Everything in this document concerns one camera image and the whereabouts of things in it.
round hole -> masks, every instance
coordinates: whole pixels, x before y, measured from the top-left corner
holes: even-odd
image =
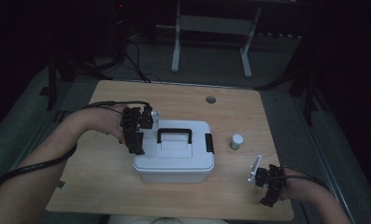
[[[215,102],[217,102],[217,99],[215,99],[214,96],[208,96],[208,97],[206,97],[206,101],[207,101],[209,104],[214,104]]]

black cable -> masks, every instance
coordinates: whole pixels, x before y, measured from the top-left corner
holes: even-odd
[[[82,109],[110,105],[145,105],[146,107],[150,107],[150,104],[145,101],[101,101],[85,105],[84,107],[82,107]]]
[[[130,69],[130,70],[135,70],[134,68],[127,67],[127,66],[124,66],[124,65],[122,65],[121,67],[123,67],[123,68],[127,68],[127,69]],[[156,75],[154,75],[154,74],[147,73],[147,74],[145,74],[145,76],[156,77],[156,79],[158,80],[158,82],[159,82],[160,84],[163,84],[162,80],[161,80],[158,76],[156,76]]]
[[[150,83],[150,80],[145,76],[145,74],[139,69],[138,65],[130,58],[130,56],[126,53],[127,59],[130,61],[130,63],[133,65],[135,68],[136,72],[138,73],[139,77],[141,77],[144,82]]]
[[[85,105],[81,109],[92,108],[92,107],[100,107],[100,108],[109,109],[109,110],[112,110],[112,111],[115,111],[117,113],[122,114],[122,112],[117,111],[117,110],[112,109],[112,108],[109,108],[108,106],[110,106],[110,105],[132,105],[132,104],[145,105],[146,107],[150,108],[150,104],[147,103],[147,102],[144,102],[144,101],[124,101],[124,102],[103,101],[103,102],[95,102],[95,103],[92,103],[92,104],[89,104],[89,105]],[[60,158],[57,158],[57,159],[54,159],[54,160],[51,160],[51,161],[43,161],[43,162],[40,162],[40,163],[37,163],[37,164],[24,166],[24,167],[9,171],[9,172],[0,176],[0,187],[2,186],[3,183],[5,183],[7,180],[9,180],[10,178],[12,178],[14,176],[28,174],[28,173],[31,173],[33,171],[45,169],[45,168],[51,167],[53,165],[56,165],[56,164],[58,164],[62,161],[65,161],[68,158],[70,158],[72,155],[74,155],[76,150],[77,150],[77,144],[75,144],[71,148],[71,150],[66,152]]]
[[[320,181],[318,178],[310,177],[310,176],[304,176],[304,175],[282,175],[282,176],[274,176],[274,177],[268,177],[266,180],[289,179],[289,178],[309,180],[309,181],[312,181],[312,182],[314,182],[314,183],[322,186],[323,188],[329,190],[328,187],[322,181]]]
[[[70,158],[75,153],[76,150],[77,150],[77,144],[75,144],[71,148],[71,150],[66,152],[60,158],[57,158],[57,159],[54,159],[54,160],[51,160],[51,161],[43,161],[43,162],[40,162],[40,163],[37,163],[37,164],[24,166],[24,167],[9,171],[9,172],[0,176],[0,187],[3,183],[5,183],[7,180],[9,180],[10,178],[12,178],[14,176],[28,174],[28,173],[31,173],[33,171],[45,169],[45,168],[51,167],[53,165],[59,164],[62,161],[65,161],[68,158]]]
[[[305,172],[302,172],[302,171],[300,171],[300,170],[298,170],[298,169],[295,169],[295,168],[293,168],[293,167],[291,167],[291,166],[285,166],[285,165],[281,165],[281,168],[287,168],[287,169],[291,169],[291,170],[294,170],[294,171],[296,171],[296,172],[298,172],[298,173],[301,173],[302,175],[305,175],[305,176],[307,176],[307,177],[310,177],[310,178],[313,178],[314,179],[314,182],[319,182],[318,184],[319,185],[321,185],[322,187],[324,187],[325,189],[328,189],[329,191],[330,191],[330,189],[328,188],[328,186],[324,183],[324,182],[322,182],[321,180],[319,180],[318,178],[316,178],[316,177],[313,177],[313,176],[311,176],[311,175],[308,175],[308,174],[306,174]]]
[[[136,64],[137,64],[137,67],[139,69],[139,56],[140,56],[139,47],[138,47],[138,45],[135,42],[133,42],[131,40],[129,40],[129,43],[132,44],[132,45],[134,45],[136,47]]]

wooden table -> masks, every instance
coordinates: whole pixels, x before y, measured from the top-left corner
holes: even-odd
[[[216,98],[215,104],[206,101]],[[160,119],[195,119],[211,128],[215,167],[207,180],[193,184],[144,183],[133,168],[134,155],[118,140],[89,131],[78,141],[68,161],[63,189],[55,190],[50,211],[157,217],[205,217],[253,220],[291,220],[289,201],[273,208],[261,205],[267,188],[248,181],[250,166],[262,154],[261,167],[279,165],[264,106],[257,91],[184,85],[100,81],[91,102],[149,102]],[[229,148],[240,133],[239,150]]]

person's hand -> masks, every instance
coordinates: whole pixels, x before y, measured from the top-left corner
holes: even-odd
[[[99,133],[111,134],[124,143],[123,131],[121,130],[121,113],[127,105],[114,105],[107,108],[88,108],[90,113],[88,129]]]
[[[289,168],[283,168],[283,170],[285,175],[304,175]],[[327,189],[310,180],[287,178],[286,187],[281,191],[279,198],[311,203],[315,197],[322,193],[331,194]]]
[[[113,105],[81,109],[64,120],[71,127],[79,127],[77,133],[95,130],[99,133],[111,134],[124,143],[123,131],[121,130],[121,113],[127,105]]]

dark floor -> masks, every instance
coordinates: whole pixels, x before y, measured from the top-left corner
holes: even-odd
[[[244,78],[237,48],[183,45],[179,71],[173,74],[170,72],[172,42],[163,39],[153,44],[145,43],[140,35],[133,40],[140,48],[139,67],[151,80],[247,90],[278,78],[299,43],[299,39],[293,38],[255,37],[249,53],[253,77]],[[134,46],[128,46],[128,53],[136,59]],[[123,66],[105,71],[105,75],[116,80],[139,81],[128,60]],[[48,84],[47,70],[37,75],[0,125],[0,174],[16,165],[24,153],[32,150],[54,129],[57,124],[53,119],[57,111],[74,111],[86,105],[97,81],[81,73],[74,83],[59,81],[58,102],[52,111],[47,111],[47,97],[39,95]],[[291,97],[288,93],[291,84],[290,81],[270,91],[260,91],[280,162],[324,180],[353,223],[371,223],[371,188],[335,117],[315,101],[317,110],[312,112],[313,126],[308,126],[302,115],[304,97]],[[314,208],[309,204],[305,207],[304,213],[300,203],[293,202],[295,217],[291,223],[306,223],[307,219],[310,223],[321,223]],[[41,223],[96,224],[100,217],[46,212]]]

